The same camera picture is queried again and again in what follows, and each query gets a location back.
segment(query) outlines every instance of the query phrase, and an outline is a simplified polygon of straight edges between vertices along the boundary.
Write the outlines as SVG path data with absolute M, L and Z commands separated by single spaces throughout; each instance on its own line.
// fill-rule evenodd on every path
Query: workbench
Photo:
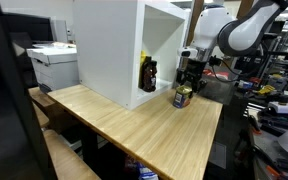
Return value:
M 38 123 L 40 124 L 40 127 L 46 128 L 50 124 L 48 117 L 34 103 L 33 103 L 33 108 L 35 110 L 37 120 L 38 120 Z
M 29 96 L 34 104 L 47 116 L 49 128 L 61 134 L 64 130 L 77 124 L 72 116 L 64 111 L 56 102 L 40 91 L 39 87 L 28 89 Z
M 177 109 L 168 90 L 130 111 L 83 85 L 48 96 L 162 179 L 203 179 L 222 104 L 195 95 Z
M 248 111 L 249 114 L 253 115 L 255 119 L 258 121 L 257 116 L 258 110 L 249 109 Z M 288 159 L 288 153 L 277 142 L 278 137 L 265 131 L 261 131 L 260 135 L 254 134 L 252 133 L 251 129 L 250 129 L 250 135 L 251 135 L 250 136 L 251 143 L 260 147 L 273 161 L 276 161 L 276 159 L 278 158 Z M 254 175 L 256 180 L 276 179 L 276 177 L 274 177 L 266 170 L 266 166 L 267 165 L 257 157 L 253 160 Z
M 43 132 L 58 180 L 100 180 L 53 130 Z

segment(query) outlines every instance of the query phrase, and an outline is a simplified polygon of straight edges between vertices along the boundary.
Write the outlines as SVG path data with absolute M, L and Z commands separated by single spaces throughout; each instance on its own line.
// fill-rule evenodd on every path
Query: white shelf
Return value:
M 159 94 L 159 92 L 165 88 L 168 88 L 169 86 L 172 86 L 172 82 L 164 81 L 162 79 L 156 79 L 156 90 L 154 92 L 145 92 L 142 89 L 137 89 L 137 100 L 140 100 L 142 98 L 148 97 L 148 96 L 154 96 L 154 94 Z
M 127 109 L 170 89 L 189 13 L 166 1 L 75 0 L 81 83 Z M 157 90 L 139 91 L 141 50 L 157 61 Z

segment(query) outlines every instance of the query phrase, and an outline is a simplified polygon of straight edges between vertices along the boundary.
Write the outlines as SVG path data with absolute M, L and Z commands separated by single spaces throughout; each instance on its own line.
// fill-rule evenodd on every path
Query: label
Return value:
M 244 84 L 244 81 L 240 80 L 240 82 L 238 83 L 238 88 L 242 89 L 243 88 L 243 84 Z
M 183 108 L 190 104 L 192 97 L 192 89 L 187 86 L 180 86 L 176 88 L 176 94 L 173 101 L 173 106 Z
M 156 78 L 155 77 L 151 78 L 151 82 L 152 82 L 152 86 L 155 86 L 156 85 Z

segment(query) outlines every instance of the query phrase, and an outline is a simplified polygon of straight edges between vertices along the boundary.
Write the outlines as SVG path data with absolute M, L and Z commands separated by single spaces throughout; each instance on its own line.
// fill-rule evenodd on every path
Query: table leg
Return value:
M 83 160 L 90 167 L 95 168 L 98 147 L 97 147 L 97 134 L 88 127 L 81 127 L 81 142 L 83 150 Z

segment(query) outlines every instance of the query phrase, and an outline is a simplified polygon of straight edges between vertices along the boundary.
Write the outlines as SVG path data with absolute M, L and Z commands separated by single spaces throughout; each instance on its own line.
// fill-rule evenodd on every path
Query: wall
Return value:
M 73 0 L 0 0 L 0 5 L 4 12 L 66 20 L 68 28 L 73 25 Z
M 236 17 L 238 9 L 240 7 L 241 1 L 224 1 L 224 7 L 227 9 L 227 11 Z M 224 54 L 222 51 L 216 46 L 213 50 L 213 54 L 216 55 L 216 57 L 221 58 Z

